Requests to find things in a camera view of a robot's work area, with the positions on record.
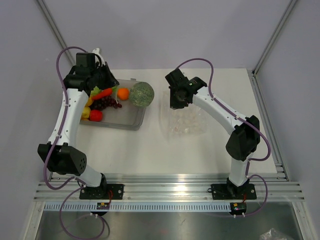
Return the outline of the clear zip top bag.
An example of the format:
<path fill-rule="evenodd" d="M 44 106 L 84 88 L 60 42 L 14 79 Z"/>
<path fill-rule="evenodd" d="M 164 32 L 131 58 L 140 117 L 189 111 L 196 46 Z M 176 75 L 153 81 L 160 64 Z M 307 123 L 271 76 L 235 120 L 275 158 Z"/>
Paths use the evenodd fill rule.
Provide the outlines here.
<path fill-rule="evenodd" d="M 182 109 L 170 108 L 170 91 L 162 92 L 159 106 L 159 124 L 168 139 L 198 136 L 207 131 L 203 110 L 191 104 Z"/>

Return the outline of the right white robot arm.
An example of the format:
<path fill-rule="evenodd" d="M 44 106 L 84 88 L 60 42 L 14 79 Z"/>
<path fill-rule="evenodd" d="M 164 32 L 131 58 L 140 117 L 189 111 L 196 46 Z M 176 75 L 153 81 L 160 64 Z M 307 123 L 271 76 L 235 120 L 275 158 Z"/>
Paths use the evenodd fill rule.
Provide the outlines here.
<path fill-rule="evenodd" d="M 228 133 L 225 149 L 231 157 L 231 168 L 225 191 L 230 197 L 239 198 L 249 184 L 246 173 L 249 158 L 260 143 L 260 135 L 243 121 L 249 120 L 250 124 L 259 128 L 258 118 L 237 114 L 234 109 L 223 105 L 202 79 L 188 79 L 180 69 L 171 71 L 165 79 L 169 84 L 171 109 L 183 109 L 194 104 L 213 117 Z"/>

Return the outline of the green netted melon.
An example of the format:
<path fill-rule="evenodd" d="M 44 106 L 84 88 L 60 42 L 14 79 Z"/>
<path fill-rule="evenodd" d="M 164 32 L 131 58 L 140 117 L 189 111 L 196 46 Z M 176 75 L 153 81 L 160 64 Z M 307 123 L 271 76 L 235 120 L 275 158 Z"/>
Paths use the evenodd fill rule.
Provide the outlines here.
<path fill-rule="evenodd" d="M 137 82 L 129 92 L 129 101 L 136 107 L 148 107 L 155 97 L 153 87 L 147 82 Z"/>

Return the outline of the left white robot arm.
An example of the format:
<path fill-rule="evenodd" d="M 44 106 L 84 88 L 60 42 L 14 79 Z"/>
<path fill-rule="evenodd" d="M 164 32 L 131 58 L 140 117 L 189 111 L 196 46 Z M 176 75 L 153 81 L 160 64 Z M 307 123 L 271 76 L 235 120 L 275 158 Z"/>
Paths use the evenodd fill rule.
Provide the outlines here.
<path fill-rule="evenodd" d="M 75 179 L 85 187 L 91 187 L 90 193 L 95 198 L 103 199 L 108 194 L 103 174 L 89 166 L 86 154 L 76 147 L 76 138 L 91 91 L 95 87 L 109 89 L 119 82 L 99 48 L 91 52 L 81 49 L 76 54 L 76 64 L 59 80 L 63 94 L 58 118 L 47 143 L 39 144 L 37 148 L 44 162 L 43 177 L 47 181 L 48 172 L 67 175 L 70 180 Z"/>

